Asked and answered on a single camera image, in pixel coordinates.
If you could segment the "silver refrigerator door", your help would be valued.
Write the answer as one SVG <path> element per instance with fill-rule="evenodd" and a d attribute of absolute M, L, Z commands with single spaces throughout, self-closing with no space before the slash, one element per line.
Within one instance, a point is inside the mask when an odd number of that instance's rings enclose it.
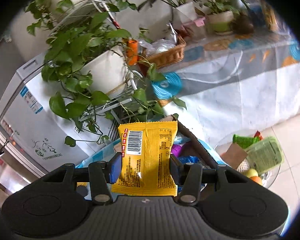
<path fill-rule="evenodd" d="M 13 194 L 45 174 L 46 171 L 33 163 L 30 156 L 0 128 L 0 189 Z"/>

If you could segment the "glass bowl with items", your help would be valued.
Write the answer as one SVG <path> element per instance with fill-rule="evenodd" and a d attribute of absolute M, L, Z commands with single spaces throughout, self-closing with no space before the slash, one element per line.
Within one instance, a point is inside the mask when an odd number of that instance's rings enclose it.
<path fill-rule="evenodd" d="M 242 174 L 255 174 L 262 180 L 262 185 L 269 188 L 276 180 L 282 164 L 285 162 L 284 153 L 278 140 L 274 136 L 267 136 L 258 130 L 244 129 L 226 135 L 215 146 L 218 154 L 229 149 L 236 142 L 244 146 L 247 152 L 238 166 L 237 171 Z"/>

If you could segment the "green pothos plant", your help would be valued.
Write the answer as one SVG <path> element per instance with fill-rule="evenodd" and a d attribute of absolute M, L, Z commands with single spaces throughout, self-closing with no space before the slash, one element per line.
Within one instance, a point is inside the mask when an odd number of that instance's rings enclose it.
<path fill-rule="evenodd" d="M 50 109 L 75 123 L 78 133 L 84 135 L 81 142 L 101 145 L 107 141 L 98 120 L 111 120 L 113 115 L 96 110 L 130 85 L 130 65 L 142 62 L 154 69 L 153 63 L 130 46 L 129 31 L 113 18 L 127 8 L 139 10 L 131 0 L 31 0 L 27 5 L 35 18 L 27 31 L 51 31 L 42 78 L 60 83 L 66 91 L 66 96 L 57 93 L 50 98 Z"/>

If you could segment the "white refrigerator with tree print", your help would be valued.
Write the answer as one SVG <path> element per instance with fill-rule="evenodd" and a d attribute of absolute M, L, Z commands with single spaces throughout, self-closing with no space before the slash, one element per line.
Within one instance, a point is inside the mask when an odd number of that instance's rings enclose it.
<path fill-rule="evenodd" d="M 97 115 L 101 129 L 79 132 L 73 121 L 55 115 L 49 100 L 61 86 L 43 81 L 44 53 L 16 70 L 0 99 L 0 125 L 36 166 L 50 172 L 64 163 L 79 164 L 119 137 L 118 124 Z"/>

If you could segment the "white metal plant stand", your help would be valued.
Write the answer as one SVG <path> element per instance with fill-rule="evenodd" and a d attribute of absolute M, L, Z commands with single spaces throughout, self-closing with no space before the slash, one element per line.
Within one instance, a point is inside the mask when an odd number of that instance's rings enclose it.
<path fill-rule="evenodd" d="M 120 28 L 112 15 L 109 5 L 102 0 L 83 0 L 66 9 L 70 3 L 59 3 L 63 19 L 50 35 L 50 48 L 45 55 L 42 78 L 45 81 L 57 81 L 66 92 L 65 96 L 50 98 L 50 109 L 56 115 L 74 120 L 77 127 L 83 122 L 87 128 L 97 128 L 96 110 L 107 107 L 114 100 L 126 94 L 130 85 L 119 96 L 110 99 L 101 91 L 91 91 L 91 74 L 81 74 L 82 68 L 93 59 L 115 46 L 122 49 L 127 66 L 131 34 Z"/>

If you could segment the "yellow barcode snack packet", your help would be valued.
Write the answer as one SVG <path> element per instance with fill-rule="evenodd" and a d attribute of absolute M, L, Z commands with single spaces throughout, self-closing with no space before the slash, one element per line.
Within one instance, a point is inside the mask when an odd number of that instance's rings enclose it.
<path fill-rule="evenodd" d="M 122 167 L 111 191 L 130 196 L 173 196 L 178 187 L 170 174 L 177 121 L 134 122 L 118 127 Z"/>

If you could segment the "white plant pot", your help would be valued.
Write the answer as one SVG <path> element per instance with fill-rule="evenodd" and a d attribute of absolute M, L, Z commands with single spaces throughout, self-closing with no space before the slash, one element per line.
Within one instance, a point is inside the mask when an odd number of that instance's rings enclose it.
<path fill-rule="evenodd" d="M 91 91 L 101 91 L 110 99 L 119 96 L 130 85 L 131 72 L 119 46 L 113 47 L 86 64 L 81 74 L 91 74 Z"/>

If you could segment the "cardboard milk box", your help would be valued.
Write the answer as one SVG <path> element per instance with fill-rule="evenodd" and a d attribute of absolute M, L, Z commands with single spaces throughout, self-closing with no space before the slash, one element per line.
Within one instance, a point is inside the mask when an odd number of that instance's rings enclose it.
<path fill-rule="evenodd" d="M 182 152 L 179 157 L 182 156 L 195 156 L 200 159 L 200 162 L 204 165 L 202 180 L 205 183 L 212 183 L 217 180 L 217 166 L 220 164 L 218 161 L 218 154 L 211 150 L 206 144 L 198 140 L 194 134 L 191 133 L 183 124 L 176 120 L 172 116 L 168 116 L 167 119 L 161 121 L 177 121 L 178 122 L 178 131 L 175 136 L 174 143 L 182 145 Z M 184 179 L 189 170 L 183 169 L 180 175 L 180 179 Z"/>

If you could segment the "blue checked tablecloth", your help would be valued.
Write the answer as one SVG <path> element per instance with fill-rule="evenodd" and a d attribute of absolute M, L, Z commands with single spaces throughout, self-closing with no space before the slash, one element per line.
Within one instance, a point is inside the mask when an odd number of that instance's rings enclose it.
<path fill-rule="evenodd" d="M 111 142 L 109 145 L 105 146 L 89 158 L 83 160 L 76 168 L 85 168 L 88 167 L 90 163 L 97 161 L 110 161 L 111 158 L 116 154 L 115 146 L 120 143 L 120 139 Z"/>

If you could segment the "blue foil snack bag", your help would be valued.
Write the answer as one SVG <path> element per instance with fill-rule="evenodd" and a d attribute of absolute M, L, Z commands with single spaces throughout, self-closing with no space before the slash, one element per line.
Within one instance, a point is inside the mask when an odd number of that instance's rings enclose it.
<path fill-rule="evenodd" d="M 186 165 L 187 164 L 198 164 L 200 167 L 203 167 L 202 163 L 200 162 L 200 159 L 195 156 L 182 156 L 178 157 L 178 160 L 182 163 L 183 169 L 186 170 Z"/>

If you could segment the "purple snack bag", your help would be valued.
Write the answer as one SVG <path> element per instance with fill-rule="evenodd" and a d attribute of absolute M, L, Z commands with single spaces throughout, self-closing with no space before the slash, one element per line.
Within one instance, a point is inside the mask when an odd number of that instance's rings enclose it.
<path fill-rule="evenodd" d="M 182 148 L 182 145 L 173 144 L 171 148 L 171 154 L 178 158 L 182 152 Z"/>

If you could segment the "blue round paper fan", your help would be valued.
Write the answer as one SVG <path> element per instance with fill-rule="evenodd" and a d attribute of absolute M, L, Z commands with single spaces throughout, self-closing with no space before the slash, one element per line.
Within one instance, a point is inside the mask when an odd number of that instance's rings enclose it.
<path fill-rule="evenodd" d="M 176 96 L 183 88 L 180 76 L 175 72 L 164 73 L 163 81 L 153 81 L 152 88 L 155 96 L 160 100 L 170 99 Z"/>

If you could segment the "wicker basket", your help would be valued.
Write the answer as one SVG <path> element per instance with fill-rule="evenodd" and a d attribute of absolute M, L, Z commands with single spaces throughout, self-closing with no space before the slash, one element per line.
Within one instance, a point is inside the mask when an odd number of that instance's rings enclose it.
<path fill-rule="evenodd" d="M 186 47 L 185 40 L 182 38 L 182 36 L 178 35 L 177 45 L 174 48 L 147 57 L 147 61 L 156 64 L 156 67 L 158 69 L 181 62 L 184 59 L 185 47 Z"/>

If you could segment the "small green white pot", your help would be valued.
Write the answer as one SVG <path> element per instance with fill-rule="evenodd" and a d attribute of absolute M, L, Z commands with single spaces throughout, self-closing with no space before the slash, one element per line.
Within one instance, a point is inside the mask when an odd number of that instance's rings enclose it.
<path fill-rule="evenodd" d="M 234 20 L 234 15 L 231 10 L 218 14 L 211 14 L 207 17 L 211 28 L 216 34 L 228 35 L 232 33 L 231 23 Z"/>

